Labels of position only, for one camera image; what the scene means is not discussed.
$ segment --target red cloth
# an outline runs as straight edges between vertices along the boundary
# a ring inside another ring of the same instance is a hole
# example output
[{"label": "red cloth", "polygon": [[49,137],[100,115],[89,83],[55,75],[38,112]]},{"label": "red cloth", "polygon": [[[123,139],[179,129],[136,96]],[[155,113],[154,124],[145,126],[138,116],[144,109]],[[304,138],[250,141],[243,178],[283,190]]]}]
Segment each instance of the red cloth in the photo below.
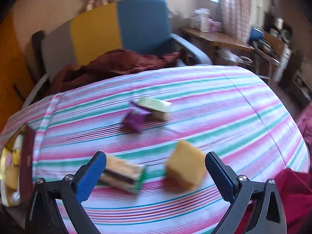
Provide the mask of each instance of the red cloth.
[{"label": "red cloth", "polygon": [[53,79],[48,94],[76,89],[119,75],[174,67],[179,56],[180,53],[177,52],[157,57],[137,54],[130,50],[115,49],[99,56],[79,70],[74,70],[72,64],[65,66]]},{"label": "red cloth", "polygon": [[296,119],[296,124],[308,146],[310,157],[312,157],[312,102],[303,110]]},{"label": "red cloth", "polygon": [[[287,234],[299,233],[307,220],[311,224],[311,230],[312,219],[308,218],[312,210],[311,174],[297,173],[287,168],[281,171],[274,180],[286,215]],[[243,233],[251,211],[252,205],[249,205],[235,234]]]}]

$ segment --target blue gripper pad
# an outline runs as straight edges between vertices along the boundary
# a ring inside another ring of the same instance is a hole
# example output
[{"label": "blue gripper pad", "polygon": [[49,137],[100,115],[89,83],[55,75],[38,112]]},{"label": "blue gripper pad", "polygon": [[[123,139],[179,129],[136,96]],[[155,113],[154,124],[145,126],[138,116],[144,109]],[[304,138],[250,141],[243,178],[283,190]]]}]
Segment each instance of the blue gripper pad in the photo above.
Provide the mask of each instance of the blue gripper pad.
[{"label": "blue gripper pad", "polygon": [[216,184],[222,198],[225,201],[233,203],[235,201],[235,185],[230,180],[230,178],[225,173],[223,167],[226,167],[225,164],[222,163],[223,166],[216,161],[216,159],[212,156],[211,152],[208,153],[205,157],[205,165],[206,169],[209,172],[213,182]]},{"label": "blue gripper pad", "polygon": [[88,200],[94,186],[106,167],[105,153],[98,151],[91,160],[81,166],[75,174],[75,194],[78,203]]}]

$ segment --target cabinet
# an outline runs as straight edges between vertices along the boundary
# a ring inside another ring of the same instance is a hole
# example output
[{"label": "cabinet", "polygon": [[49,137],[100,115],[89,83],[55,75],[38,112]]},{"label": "cabinet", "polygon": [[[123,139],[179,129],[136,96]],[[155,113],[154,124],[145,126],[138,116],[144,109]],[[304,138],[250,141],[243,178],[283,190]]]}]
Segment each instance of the cabinet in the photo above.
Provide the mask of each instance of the cabinet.
[{"label": "cabinet", "polygon": [[34,84],[29,76],[9,12],[0,24],[0,131],[7,119],[19,111]]},{"label": "cabinet", "polygon": [[290,92],[299,101],[302,107],[306,107],[312,100],[312,88],[305,82],[302,74],[297,71],[291,82]]}]

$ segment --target bottle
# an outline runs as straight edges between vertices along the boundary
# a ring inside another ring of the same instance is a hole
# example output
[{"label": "bottle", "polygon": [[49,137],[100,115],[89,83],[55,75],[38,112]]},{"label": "bottle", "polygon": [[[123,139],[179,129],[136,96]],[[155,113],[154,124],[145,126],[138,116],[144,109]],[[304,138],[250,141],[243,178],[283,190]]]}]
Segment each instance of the bottle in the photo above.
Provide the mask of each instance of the bottle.
[{"label": "bottle", "polygon": [[196,18],[190,17],[190,27],[191,28],[196,28]]},{"label": "bottle", "polygon": [[195,29],[200,30],[200,10],[194,10],[194,23],[193,26]]},{"label": "bottle", "polygon": [[201,9],[202,13],[200,15],[200,31],[201,32],[209,32],[210,28],[210,10],[209,9]]}]

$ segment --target yellow cushion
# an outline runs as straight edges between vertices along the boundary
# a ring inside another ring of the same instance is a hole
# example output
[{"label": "yellow cushion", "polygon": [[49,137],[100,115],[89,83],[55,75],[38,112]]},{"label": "yellow cushion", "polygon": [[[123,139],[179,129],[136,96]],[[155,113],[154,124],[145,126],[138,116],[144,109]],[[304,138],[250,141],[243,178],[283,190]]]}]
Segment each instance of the yellow cushion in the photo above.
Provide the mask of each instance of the yellow cushion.
[{"label": "yellow cushion", "polygon": [[116,3],[87,11],[71,20],[71,41],[79,65],[122,48]]}]

